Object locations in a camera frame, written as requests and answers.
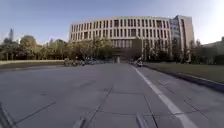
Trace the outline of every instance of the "white road marking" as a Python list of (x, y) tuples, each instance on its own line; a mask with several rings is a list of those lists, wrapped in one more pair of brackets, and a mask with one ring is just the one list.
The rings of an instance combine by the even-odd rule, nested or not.
[(198, 128), (193, 121), (191, 121), (184, 112), (182, 112), (162, 91), (160, 91), (155, 85), (153, 85), (150, 80), (148, 80), (138, 69), (134, 68), (136, 72), (142, 77), (142, 79), (147, 83), (147, 85), (158, 95), (158, 97), (167, 105), (172, 114), (180, 119), (184, 128)]

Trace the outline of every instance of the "building facade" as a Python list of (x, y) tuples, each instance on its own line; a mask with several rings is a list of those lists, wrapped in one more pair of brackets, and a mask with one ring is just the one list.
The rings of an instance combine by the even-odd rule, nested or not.
[(94, 37), (110, 39), (115, 48), (130, 48), (136, 37), (144, 40), (143, 43), (148, 43), (151, 48), (158, 40), (162, 47), (172, 45), (172, 40), (176, 38), (180, 40), (183, 49), (189, 46), (190, 41), (194, 41), (194, 31), (192, 18), (186, 16), (121, 16), (71, 25), (70, 42), (92, 40)]

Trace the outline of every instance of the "pavement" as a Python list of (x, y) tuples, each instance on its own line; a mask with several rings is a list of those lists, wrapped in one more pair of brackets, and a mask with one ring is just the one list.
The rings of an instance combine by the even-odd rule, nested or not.
[(223, 94), (147, 68), (99, 64), (0, 74), (0, 101), (19, 128), (223, 128)]

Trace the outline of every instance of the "blue sky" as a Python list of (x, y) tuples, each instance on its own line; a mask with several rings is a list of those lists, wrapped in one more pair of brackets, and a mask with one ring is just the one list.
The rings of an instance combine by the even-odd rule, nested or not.
[(0, 0), (0, 40), (33, 35), (40, 44), (68, 40), (72, 22), (113, 16), (186, 15), (203, 44), (224, 36), (224, 0)]

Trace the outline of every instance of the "grass lawn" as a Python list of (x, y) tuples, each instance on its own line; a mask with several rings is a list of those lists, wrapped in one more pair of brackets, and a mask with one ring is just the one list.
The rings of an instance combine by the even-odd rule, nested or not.
[(148, 63), (148, 65), (166, 71), (188, 74), (224, 83), (224, 66), (176, 63)]
[(16, 61), (0, 61), (1, 69), (27, 68), (38, 66), (62, 65), (63, 60), (16, 60)]

